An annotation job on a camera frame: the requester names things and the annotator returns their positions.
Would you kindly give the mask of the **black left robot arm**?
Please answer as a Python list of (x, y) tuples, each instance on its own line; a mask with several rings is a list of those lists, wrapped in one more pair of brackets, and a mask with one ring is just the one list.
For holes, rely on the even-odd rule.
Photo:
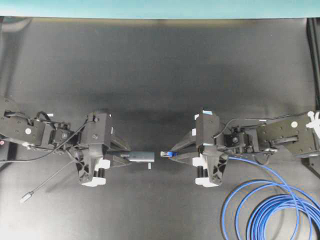
[(76, 130), (65, 121), (54, 121), (44, 111), (29, 117), (11, 99), (0, 98), (0, 139), (44, 155), (14, 159), (27, 163), (53, 154), (67, 154), (72, 163), (87, 172), (130, 164), (130, 146), (115, 134), (112, 114), (107, 109), (88, 113)]

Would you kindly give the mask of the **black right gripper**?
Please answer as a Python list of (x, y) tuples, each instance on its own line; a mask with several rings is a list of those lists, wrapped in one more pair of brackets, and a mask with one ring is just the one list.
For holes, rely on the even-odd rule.
[[(180, 152), (190, 146), (196, 145), (199, 152), (205, 147), (216, 146), (215, 136), (220, 132), (220, 117), (212, 110), (201, 109), (195, 117), (196, 135), (189, 131), (178, 143), (172, 147), (173, 152)], [(198, 152), (181, 153), (171, 157), (171, 160), (180, 164), (193, 165), (193, 159), (199, 158)]]

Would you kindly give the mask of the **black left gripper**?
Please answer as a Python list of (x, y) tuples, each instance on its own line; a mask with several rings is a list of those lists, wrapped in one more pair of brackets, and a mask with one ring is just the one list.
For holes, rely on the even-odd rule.
[[(87, 115), (87, 124), (80, 135), (79, 145), (82, 147), (100, 146), (106, 152), (109, 148), (115, 151), (130, 152), (127, 141), (112, 134), (112, 115), (107, 108), (97, 109)], [(108, 154), (111, 168), (124, 167), (131, 162), (123, 157)]]

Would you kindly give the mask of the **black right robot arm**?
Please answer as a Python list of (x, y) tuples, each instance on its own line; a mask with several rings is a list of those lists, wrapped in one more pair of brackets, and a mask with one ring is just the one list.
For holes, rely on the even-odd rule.
[(184, 162), (185, 151), (194, 156), (213, 150), (235, 155), (273, 155), (279, 147), (286, 148), (299, 159), (320, 155), (320, 113), (308, 111), (298, 114), (263, 118), (241, 118), (257, 121), (256, 125), (232, 126), (237, 118), (223, 124), (210, 110), (202, 110), (194, 116), (195, 128), (190, 130), (171, 150), (162, 153), (175, 161)]

